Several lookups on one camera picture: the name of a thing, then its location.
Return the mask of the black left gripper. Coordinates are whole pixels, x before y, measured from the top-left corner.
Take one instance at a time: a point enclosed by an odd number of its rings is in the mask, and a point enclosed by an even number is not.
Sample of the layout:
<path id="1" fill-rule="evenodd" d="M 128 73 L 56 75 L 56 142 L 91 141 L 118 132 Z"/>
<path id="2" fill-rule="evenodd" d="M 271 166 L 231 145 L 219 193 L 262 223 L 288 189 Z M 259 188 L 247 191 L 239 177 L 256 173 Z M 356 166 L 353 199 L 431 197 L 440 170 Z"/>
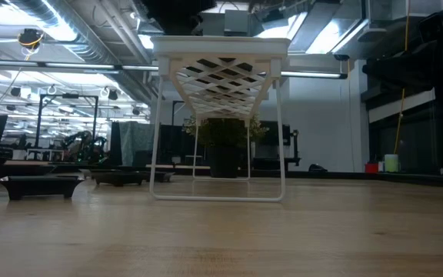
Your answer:
<path id="1" fill-rule="evenodd" d="M 203 18 L 200 13 L 215 7 L 215 0 L 141 0 L 148 18 L 153 18 L 165 35 L 196 35 Z"/>

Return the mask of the small black square plate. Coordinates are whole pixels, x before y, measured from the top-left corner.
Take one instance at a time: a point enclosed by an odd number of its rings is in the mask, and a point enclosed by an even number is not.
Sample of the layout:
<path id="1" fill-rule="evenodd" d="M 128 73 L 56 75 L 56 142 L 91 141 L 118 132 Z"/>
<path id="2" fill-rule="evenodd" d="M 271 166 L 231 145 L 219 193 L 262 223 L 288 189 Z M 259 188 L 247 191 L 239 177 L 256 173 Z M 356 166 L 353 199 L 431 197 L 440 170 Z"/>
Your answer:
<path id="1" fill-rule="evenodd" d="M 70 199 L 80 182 L 78 176 L 52 175 L 7 176 L 0 179 L 10 200 L 40 195 L 62 195 L 65 199 Z"/>
<path id="2" fill-rule="evenodd" d="M 151 173 L 150 172 L 142 172 L 144 179 L 149 180 Z M 170 182 L 174 172 L 156 172 L 155 173 L 155 181 L 156 182 Z"/>
<path id="3" fill-rule="evenodd" d="M 139 172 L 92 172 L 92 177 L 98 185 L 106 183 L 114 187 L 122 187 L 125 184 L 140 185 L 145 179 Z"/>

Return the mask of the white lattice rack shelf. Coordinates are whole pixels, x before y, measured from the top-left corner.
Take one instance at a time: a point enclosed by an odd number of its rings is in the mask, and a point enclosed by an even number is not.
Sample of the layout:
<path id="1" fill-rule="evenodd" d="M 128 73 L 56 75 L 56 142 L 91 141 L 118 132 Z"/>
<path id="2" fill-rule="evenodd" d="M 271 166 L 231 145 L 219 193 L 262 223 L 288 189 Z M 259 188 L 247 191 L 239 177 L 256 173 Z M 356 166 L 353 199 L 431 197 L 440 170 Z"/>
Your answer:
<path id="1" fill-rule="evenodd" d="M 231 118 L 250 125 L 268 90 L 281 106 L 280 78 L 288 56 L 287 38 L 153 37 L 158 60 L 158 103 L 153 149 L 158 150 L 164 83 L 170 81 L 197 122 Z"/>

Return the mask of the grey ceiling box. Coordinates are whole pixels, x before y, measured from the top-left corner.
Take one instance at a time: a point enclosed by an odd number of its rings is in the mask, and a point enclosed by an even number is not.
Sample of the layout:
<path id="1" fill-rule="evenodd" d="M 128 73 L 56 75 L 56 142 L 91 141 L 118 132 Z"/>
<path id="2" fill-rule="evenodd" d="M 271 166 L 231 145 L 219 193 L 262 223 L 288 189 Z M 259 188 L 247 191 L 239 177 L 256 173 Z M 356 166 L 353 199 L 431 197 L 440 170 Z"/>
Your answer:
<path id="1" fill-rule="evenodd" d="M 246 36 L 248 13 L 240 10 L 225 10 L 225 36 Z"/>

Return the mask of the long ceiling light bar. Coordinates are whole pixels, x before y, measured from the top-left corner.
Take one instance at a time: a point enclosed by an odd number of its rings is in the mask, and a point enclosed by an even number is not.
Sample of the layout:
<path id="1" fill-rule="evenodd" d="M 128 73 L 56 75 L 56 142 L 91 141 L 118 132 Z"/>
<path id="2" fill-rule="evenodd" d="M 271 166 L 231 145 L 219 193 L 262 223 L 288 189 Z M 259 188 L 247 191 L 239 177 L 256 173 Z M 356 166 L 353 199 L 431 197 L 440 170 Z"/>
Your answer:
<path id="1" fill-rule="evenodd" d="M 128 70 L 128 71 L 148 71 L 157 72 L 158 66 L 155 65 L 106 65 L 106 64 L 85 64 L 85 63 L 67 63 L 67 62 L 30 62 L 30 61 L 10 61 L 0 60 L 0 66 L 13 67 L 35 67 L 35 68 L 69 68 L 69 69 L 96 69 L 96 70 Z"/>
<path id="2" fill-rule="evenodd" d="M 292 78 L 328 78 L 328 79 L 346 79 L 348 77 L 345 73 L 330 73 L 330 72 L 297 72 L 297 71 L 282 71 L 281 75 Z"/>

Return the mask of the green cup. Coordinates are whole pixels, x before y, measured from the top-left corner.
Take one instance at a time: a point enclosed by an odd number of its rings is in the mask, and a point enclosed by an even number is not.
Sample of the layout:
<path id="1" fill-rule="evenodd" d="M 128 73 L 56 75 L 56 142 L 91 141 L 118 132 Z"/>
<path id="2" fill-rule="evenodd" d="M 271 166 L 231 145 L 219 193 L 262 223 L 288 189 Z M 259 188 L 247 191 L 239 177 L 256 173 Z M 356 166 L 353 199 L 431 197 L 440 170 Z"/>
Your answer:
<path id="1" fill-rule="evenodd" d="M 384 157 L 384 170 L 386 172 L 399 172 L 400 162 L 397 154 L 387 154 Z"/>

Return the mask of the grey green partition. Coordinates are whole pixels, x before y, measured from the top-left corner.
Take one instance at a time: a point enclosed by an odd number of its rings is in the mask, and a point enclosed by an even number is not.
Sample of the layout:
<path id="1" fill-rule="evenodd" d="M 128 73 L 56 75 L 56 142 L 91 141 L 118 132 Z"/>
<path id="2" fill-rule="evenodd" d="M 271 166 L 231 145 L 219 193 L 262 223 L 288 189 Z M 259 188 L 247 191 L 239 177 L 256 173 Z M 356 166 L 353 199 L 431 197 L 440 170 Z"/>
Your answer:
<path id="1" fill-rule="evenodd" d="M 110 159 L 113 165 L 145 167 L 151 163 L 154 125 L 113 122 Z"/>

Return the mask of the black screen on stand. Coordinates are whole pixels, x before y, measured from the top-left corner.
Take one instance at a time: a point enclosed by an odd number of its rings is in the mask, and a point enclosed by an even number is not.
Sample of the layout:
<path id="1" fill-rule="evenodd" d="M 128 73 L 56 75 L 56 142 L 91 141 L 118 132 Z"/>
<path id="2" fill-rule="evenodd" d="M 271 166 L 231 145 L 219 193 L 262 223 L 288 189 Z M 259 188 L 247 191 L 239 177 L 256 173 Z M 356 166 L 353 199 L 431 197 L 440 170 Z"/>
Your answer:
<path id="1" fill-rule="evenodd" d="M 276 159 L 279 157 L 279 132 L 278 123 L 262 121 L 261 127 L 266 130 L 265 134 L 256 142 L 255 156 L 258 158 Z M 293 147 L 293 159 L 299 159 L 297 129 L 291 129 L 290 125 L 282 125 L 282 142 L 284 147 Z"/>

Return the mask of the green potted plant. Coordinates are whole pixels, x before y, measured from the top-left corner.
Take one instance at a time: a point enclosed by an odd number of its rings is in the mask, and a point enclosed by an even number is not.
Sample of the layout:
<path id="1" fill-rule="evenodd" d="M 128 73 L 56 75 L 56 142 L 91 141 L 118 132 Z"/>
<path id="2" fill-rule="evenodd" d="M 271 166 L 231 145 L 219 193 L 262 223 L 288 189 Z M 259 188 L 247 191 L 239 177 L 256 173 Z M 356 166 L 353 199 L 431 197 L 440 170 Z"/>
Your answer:
<path id="1" fill-rule="evenodd" d="M 238 169 L 247 168 L 251 143 L 265 135 L 268 128 L 263 127 L 256 112 L 248 126 L 238 118 L 204 118 L 197 121 L 192 115 L 185 120 L 183 130 L 198 138 L 198 144 L 207 152 L 207 160 L 212 178 L 234 179 Z"/>

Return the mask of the black stand frame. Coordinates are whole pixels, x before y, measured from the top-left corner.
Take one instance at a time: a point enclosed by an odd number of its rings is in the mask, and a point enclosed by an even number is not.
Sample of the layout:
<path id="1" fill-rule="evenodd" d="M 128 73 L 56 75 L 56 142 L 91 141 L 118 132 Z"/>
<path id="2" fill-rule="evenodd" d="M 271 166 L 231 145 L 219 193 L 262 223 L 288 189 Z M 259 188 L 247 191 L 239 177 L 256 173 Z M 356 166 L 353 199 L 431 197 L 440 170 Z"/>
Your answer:
<path id="1" fill-rule="evenodd" d="M 40 146 L 42 123 L 45 134 L 60 139 L 59 148 L 64 161 L 90 163 L 94 153 L 98 119 L 97 95 L 80 95 L 77 92 L 40 94 L 34 147 Z"/>

